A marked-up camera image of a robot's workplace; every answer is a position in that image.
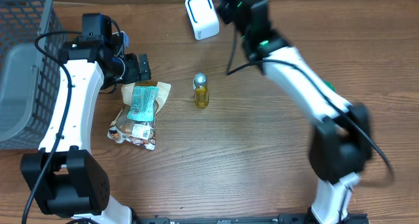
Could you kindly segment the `brown snack pouch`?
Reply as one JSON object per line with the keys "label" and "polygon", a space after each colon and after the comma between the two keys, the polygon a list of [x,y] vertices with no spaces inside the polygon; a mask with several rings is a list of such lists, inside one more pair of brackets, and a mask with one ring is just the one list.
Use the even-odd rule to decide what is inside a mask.
{"label": "brown snack pouch", "polygon": [[156,115],[168,99],[171,85],[146,81],[122,86],[122,109],[111,123],[107,137],[150,151],[156,146]]}

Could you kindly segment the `yellow oil bottle silver cap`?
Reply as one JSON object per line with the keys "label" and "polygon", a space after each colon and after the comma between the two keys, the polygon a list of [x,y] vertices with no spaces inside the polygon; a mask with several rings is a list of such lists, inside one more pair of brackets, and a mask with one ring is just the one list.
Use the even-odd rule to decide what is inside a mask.
{"label": "yellow oil bottle silver cap", "polygon": [[209,105],[208,81],[203,73],[197,73],[193,82],[194,102],[198,108],[206,108]]}

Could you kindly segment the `green lid white jar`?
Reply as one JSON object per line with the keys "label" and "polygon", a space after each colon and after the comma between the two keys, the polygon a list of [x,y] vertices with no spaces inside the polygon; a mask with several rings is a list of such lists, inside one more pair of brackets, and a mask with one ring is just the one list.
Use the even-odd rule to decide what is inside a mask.
{"label": "green lid white jar", "polygon": [[328,81],[324,81],[324,83],[333,91],[333,92],[335,92],[335,88],[334,88],[334,86],[330,83],[330,82],[328,82]]}

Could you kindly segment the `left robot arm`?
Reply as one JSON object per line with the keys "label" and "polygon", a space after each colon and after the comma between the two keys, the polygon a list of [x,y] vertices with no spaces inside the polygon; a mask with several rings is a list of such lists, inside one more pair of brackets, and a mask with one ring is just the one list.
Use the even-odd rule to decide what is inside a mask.
{"label": "left robot arm", "polygon": [[109,177],[91,154],[91,129],[101,90],[151,78],[146,55],[127,54],[126,34],[110,17],[88,13],[82,29],[52,58],[60,86],[36,153],[20,163],[29,203],[70,223],[139,223],[133,208],[110,193]]}

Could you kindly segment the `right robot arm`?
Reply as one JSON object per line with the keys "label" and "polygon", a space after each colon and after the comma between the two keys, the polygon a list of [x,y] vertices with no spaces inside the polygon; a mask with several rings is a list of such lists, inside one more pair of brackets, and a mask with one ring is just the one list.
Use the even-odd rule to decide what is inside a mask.
{"label": "right robot arm", "polygon": [[248,65],[255,65],[300,108],[313,128],[309,162],[318,177],[316,197],[306,214],[281,214],[279,223],[368,223],[347,211],[353,188],[371,159],[369,113],[325,84],[272,26],[268,0],[219,0],[217,13],[242,36]]}

